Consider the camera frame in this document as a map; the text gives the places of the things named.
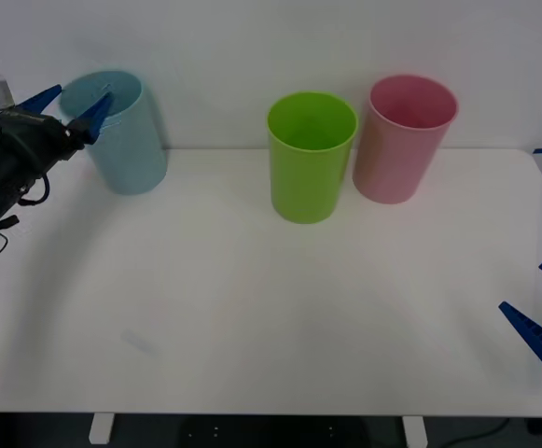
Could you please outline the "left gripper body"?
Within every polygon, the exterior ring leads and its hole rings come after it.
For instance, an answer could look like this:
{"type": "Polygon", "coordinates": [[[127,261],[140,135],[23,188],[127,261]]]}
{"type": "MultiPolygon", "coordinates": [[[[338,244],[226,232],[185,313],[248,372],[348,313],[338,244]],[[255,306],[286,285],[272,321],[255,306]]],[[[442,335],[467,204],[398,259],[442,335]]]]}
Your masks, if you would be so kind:
{"type": "Polygon", "coordinates": [[[51,116],[8,110],[0,114],[0,127],[37,175],[47,173],[59,161],[68,161],[84,148],[83,119],[64,125],[51,116]]]}

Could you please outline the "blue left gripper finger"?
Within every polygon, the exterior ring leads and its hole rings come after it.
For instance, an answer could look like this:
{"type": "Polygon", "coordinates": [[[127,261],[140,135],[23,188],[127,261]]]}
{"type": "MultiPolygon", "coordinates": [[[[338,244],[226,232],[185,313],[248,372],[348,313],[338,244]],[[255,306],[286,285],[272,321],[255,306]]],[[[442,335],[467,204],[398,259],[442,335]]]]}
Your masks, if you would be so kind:
{"type": "Polygon", "coordinates": [[[15,107],[25,112],[41,114],[61,93],[62,86],[57,84],[15,105],[15,107]]]}
{"type": "Polygon", "coordinates": [[[98,140],[112,104],[113,94],[108,92],[67,124],[67,131],[75,147],[93,145],[98,140]]]}

